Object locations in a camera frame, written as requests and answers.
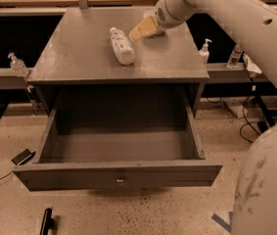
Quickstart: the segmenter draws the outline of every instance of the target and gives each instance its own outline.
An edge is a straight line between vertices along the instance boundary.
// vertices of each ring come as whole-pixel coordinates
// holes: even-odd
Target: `drawer handle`
[[[121,175],[118,176],[118,179],[115,182],[116,186],[124,186],[125,185],[125,180],[121,178]]]

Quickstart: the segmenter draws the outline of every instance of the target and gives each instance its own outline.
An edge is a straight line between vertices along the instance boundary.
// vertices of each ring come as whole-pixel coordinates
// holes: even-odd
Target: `small white bottle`
[[[203,48],[199,51],[199,54],[202,57],[204,64],[208,62],[208,56],[209,56],[208,44],[211,42],[212,42],[211,40],[206,38],[206,43],[203,45]]]
[[[13,52],[9,54],[8,58],[11,59],[10,66],[16,76],[24,77],[29,74],[29,71],[23,60],[18,59]]]
[[[113,50],[118,61],[125,66],[131,65],[135,61],[135,51],[125,33],[112,27],[110,29]]]
[[[239,62],[242,54],[243,54],[242,48],[240,48],[240,46],[238,44],[236,44],[230,57],[229,57],[229,60],[227,63],[227,68],[234,69],[237,66],[237,63]]]

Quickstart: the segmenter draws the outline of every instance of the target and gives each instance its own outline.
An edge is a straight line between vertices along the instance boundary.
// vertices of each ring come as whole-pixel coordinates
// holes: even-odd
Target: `soap dispenser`
[[[209,56],[208,44],[211,42],[212,42],[211,40],[206,38],[206,43],[204,44],[203,48],[199,51],[199,54],[202,57],[204,64],[208,62],[208,56]]]
[[[29,71],[26,68],[23,60],[18,59],[13,52],[9,54],[8,58],[11,59],[10,66],[16,76],[24,77],[29,74]]]

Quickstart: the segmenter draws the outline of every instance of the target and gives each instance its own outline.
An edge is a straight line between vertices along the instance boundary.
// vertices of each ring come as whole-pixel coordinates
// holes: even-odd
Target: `beige floor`
[[[0,120],[0,177],[12,170],[12,157],[37,149],[47,119],[8,113]],[[196,129],[206,156],[223,164],[208,188],[29,192],[10,175],[0,181],[0,235],[39,234],[47,207],[57,223],[50,234],[229,234],[236,178],[250,147],[239,134],[243,124],[222,103],[199,110]],[[244,133],[256,138],[248,127]]]

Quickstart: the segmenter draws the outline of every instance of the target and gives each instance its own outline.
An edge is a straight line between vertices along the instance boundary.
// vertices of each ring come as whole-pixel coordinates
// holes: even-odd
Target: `gray tabletop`
[[[126,34],[150,7],[68,8],[28,80],[31,84],[201,82],[208,79],[186,24],[133,43],[136,60],[121,65],[110,28]]]

